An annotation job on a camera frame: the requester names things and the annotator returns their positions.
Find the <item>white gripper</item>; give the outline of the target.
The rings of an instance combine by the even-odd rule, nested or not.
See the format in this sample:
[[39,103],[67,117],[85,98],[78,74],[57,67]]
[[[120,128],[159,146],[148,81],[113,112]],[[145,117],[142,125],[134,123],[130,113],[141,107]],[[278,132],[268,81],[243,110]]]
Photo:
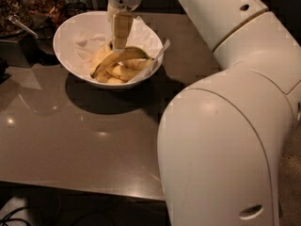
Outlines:
[[142,0],[108,0],[106,18],[109,23],[113,20],[112,25],[112,44],[113,51],[121,53],[124,51],[127,39],[131,32],[133,16],[131,12],[135,10]]

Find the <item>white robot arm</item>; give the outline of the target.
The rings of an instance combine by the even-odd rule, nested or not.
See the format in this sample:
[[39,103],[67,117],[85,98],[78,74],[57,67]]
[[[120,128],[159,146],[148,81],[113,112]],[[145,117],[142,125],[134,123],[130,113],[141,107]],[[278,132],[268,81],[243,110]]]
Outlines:
[[300,46],[261,0],[178,0],[221,71],[176,95],[157,152],[172,226],[278,226],[278,164],[300,122]]

